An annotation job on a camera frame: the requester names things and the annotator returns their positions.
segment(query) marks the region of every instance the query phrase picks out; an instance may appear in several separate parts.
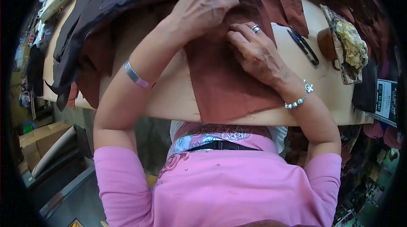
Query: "black strap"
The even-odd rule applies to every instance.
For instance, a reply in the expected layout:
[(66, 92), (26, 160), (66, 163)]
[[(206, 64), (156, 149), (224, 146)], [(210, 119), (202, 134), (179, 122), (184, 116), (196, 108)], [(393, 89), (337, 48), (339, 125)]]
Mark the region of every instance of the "black strap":
[(245, 147), (233, 142), (224, 141), (224, 140), (215, 140), (213, 142), (207, 143), (202, 146), (197, 146), (195, 148), (191, 148), (187, 151), (192, 152), (200, 149), (215, 149), (215, 150), (260, 150), (255, 148)]

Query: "black scissors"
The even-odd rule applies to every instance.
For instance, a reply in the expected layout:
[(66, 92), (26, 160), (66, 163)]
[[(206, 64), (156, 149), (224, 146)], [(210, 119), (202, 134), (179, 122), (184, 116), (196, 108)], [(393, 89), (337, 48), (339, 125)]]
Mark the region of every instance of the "black scissors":
[(287, 30), (288, 33), (290, 33), (291, 37), (294, 39), (294, 41), (297, 43), (297, 45), (301, 48), (301, 50), (304, 52), (304, 54), (308, 57), (309, 61), (311, 61), (311, 63), (313, 65), (318, 65), (319, 64), (318, 57), (312, 51), (311, 47), (308, 45), (308, 43), (305, 41), (305, 39), (297, 32), (297, 30), (294, 29), (293, 26), (290, 26), (290, 28), (291, 28), (292, 32), (290, 32), (290, 30)]

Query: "white cloth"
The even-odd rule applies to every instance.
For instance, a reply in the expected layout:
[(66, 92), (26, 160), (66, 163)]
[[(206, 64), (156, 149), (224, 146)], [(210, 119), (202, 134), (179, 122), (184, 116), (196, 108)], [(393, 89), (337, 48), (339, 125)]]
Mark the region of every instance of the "white cloth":
[[(185, 121), (171, 121), (170, 125), (170, 137), (171, 142), (174, 143), (174, 138), (181, 126), (185, 124)], [(287, 136), (288, 127), (267, 127), (267, 131), (270, 134), (270, 138), (276, 144), (278, 153), (284, 150), (284, 139)]]

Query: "silver ring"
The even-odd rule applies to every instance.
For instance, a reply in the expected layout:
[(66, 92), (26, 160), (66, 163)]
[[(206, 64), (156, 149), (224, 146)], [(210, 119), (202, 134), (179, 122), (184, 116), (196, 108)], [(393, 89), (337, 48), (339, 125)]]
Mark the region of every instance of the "silver ring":
[(257, 33), (257, 31), (260, 31), (260, 27), (256, 24), (254, 27), (252, 27), (252, 30), (254, 33)]

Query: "beaded bracelet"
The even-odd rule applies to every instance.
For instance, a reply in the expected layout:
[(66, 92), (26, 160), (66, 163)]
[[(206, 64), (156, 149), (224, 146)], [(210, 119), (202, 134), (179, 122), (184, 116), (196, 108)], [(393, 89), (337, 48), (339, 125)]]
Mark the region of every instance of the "beaded bracelet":
[(306, 85), (305, 85), (305, 89), (306, 89), (307, 93), (305, 94), (305, 96), (304, 96), (303, 98), (298, 99), (298, 102), (293, 102), (292, 104), (287, 104), (287, 103), (285, 102), (285, 103), (284, 103), (284, 107), (285, 107), (286, 109), (292, 109), (292, 108), (297, 107), (297, 106), (300, 105), (301, 103), (303, 103), (304, 99), (308, 96), (308, 94), (309, 94), (311, 91), (314, 91), (314, 90), (312, 89), (312, 86), (313, 86), (312, 84), (311, 84), (311, 86), (310, 86), (309, 84), (306, 84)]

